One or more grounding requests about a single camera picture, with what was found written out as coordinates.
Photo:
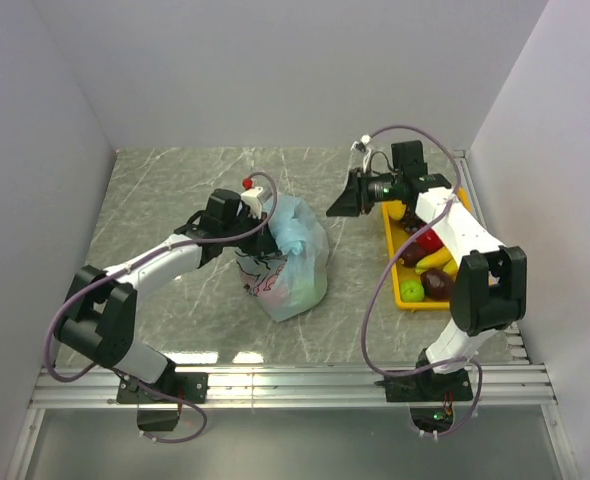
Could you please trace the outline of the light blue plastic bag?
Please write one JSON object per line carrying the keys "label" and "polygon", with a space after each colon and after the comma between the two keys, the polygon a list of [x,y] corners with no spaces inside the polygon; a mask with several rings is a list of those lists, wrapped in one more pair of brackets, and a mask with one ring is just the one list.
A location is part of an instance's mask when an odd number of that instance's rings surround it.
{"label": "light blue plastic bag", "polygon": [[244,290],[276,322],[314,308],[326,295],[329,242],[308,203],[280,195],[269,229],[279,252],[252,257],[235,252]]}

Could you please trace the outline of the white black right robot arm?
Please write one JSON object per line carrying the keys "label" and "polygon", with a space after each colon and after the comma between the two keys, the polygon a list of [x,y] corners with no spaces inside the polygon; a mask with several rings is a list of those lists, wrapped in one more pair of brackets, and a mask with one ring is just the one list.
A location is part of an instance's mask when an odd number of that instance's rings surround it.
{"label": "white black right robot arm", "polygon": [[385,173],[372,169],[375,156],[365,135],[353,143],[363,155],[362,164],[349,171],[346,186],[328,208],[329,217],[358,217],[378,203],[399,201],[406,212],[422,221],[391,255],[386,266],[396,269],[398,261],[426,233],[434,234],[454,262],[456,274],[416,265],[423,271],[426,287],[433,278],[445,286],[451,318],[439,337],[419,355],[414,369],[388,371],[375,367],[384,378],[390,400],[438,401],[473,397],[466,364],[478,348],[497,332],[522,319],[526,310],[527,257],[519,247],[508,247],[492,236],[462,204],[459,182],[429,171],[419,141],[396,143]]}

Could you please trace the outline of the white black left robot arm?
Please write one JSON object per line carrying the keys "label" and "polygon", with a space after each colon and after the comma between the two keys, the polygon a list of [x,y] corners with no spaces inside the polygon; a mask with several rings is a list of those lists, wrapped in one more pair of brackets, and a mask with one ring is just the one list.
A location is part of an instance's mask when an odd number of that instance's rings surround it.
{"label": "white black left robot arm", "polygon": [[152,401],[179,396],[175,363],[135,338],[140,304],[175,278],[205,266],[226,248],[259,258],[277,254],[268,227],[275,207],[275,192],[263,187],[242,193],[216,189],[204,209],[158,246],[104,270],[83,267],[55,315],[49,340],[70,347],[94,366],[140,383]]}

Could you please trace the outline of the fake purple grape bunch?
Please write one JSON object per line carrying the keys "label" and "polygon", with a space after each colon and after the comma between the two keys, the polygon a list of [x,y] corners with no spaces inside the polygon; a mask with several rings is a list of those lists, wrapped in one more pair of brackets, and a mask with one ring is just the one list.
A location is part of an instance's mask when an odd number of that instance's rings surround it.
{"label": "fake purple grape bunch", "polygon": [[423,228],[426,223],[421,220],[414,212],[406,210],[400,220],[401,227],[408,234],[412,235]]}

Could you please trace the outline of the fake dark purple plum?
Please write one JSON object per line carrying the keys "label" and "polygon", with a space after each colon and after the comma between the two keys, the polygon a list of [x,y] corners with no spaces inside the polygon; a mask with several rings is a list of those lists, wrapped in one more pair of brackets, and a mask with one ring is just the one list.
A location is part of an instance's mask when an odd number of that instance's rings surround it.
{"label": "fake dark purple plum", "polygon": [[414,268],[427,255],[426,249],[417,243],[412,243],[402,252],[399,262],[406,268]]}

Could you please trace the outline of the fake red bell pepper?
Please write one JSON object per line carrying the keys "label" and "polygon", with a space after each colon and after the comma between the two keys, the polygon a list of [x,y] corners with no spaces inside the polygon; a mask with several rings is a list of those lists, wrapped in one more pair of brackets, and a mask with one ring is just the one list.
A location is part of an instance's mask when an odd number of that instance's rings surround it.
{"label": "fake red bell pepper", "polygon": [[443,242],[438,235],[432,230],[428,229],[417,237],[416,243],[427,253],[432,254],[443,247]]}

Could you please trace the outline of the fake dark red fruit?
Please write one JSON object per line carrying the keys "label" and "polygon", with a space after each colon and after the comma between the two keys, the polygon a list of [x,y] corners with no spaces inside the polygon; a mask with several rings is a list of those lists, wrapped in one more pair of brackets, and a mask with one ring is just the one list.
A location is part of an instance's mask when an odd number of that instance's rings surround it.
{"label": "fake dark red fruit", "polygon": [[425,295],[435,301],[449,301],[454,280],[442,270],[431,268],[420,274]]}

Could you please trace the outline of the yellow plastic tray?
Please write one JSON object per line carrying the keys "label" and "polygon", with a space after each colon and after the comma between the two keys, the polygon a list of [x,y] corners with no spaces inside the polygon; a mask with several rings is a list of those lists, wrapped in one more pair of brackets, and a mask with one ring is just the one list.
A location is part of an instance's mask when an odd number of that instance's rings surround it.
{"label": "yellow plastic tray", "polygon": [[[398,200],[388,201],[382,204],[381,210],[387,253],[392,259],[411,236],[402,224],[406,206]],[[437,269],[452,278],[455,278],[458,271],[450,252],[432,230],[420,235],[410,246],[410,252],[400,256],[391,268],[395,304],[399,309],[449,309],[449,301],[445,294],[434,297],[422,284],[421,275],[429,269]]]}

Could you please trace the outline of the black box under left base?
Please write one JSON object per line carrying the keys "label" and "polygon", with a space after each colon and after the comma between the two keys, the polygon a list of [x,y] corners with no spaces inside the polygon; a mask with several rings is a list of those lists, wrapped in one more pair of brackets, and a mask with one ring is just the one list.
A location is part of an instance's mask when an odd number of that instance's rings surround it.
{"label": "black box under left base", "polygon": [[143,409],[136,413],[136,424],[144,433],[172,432],[179,423],[180,411]]}

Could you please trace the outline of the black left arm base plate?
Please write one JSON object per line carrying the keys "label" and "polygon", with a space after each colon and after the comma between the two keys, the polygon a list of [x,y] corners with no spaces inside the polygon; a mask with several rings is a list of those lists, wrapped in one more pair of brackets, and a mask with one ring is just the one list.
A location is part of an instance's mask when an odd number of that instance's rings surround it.
{"label": "black left arm base plate", "polygon": [[209,375],[206,372],[175,372],[172,376],[154,384],[136,381],[133,378],[121,380],[117,390],[118,404],[153,404],[166,402],[166,397],[187,400],[194,404],[206,401]]}

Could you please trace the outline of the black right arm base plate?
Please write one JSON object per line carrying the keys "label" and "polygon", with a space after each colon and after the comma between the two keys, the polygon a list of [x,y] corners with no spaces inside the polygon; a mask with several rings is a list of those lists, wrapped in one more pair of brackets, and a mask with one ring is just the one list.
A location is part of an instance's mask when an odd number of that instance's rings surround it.
{"label": "black right arm base plate", "polygon": [[384,388],[389,403],[471,401],[474,397],[465,369],[449,374],[429,370],[412,376],[385,377],[377,385]]}

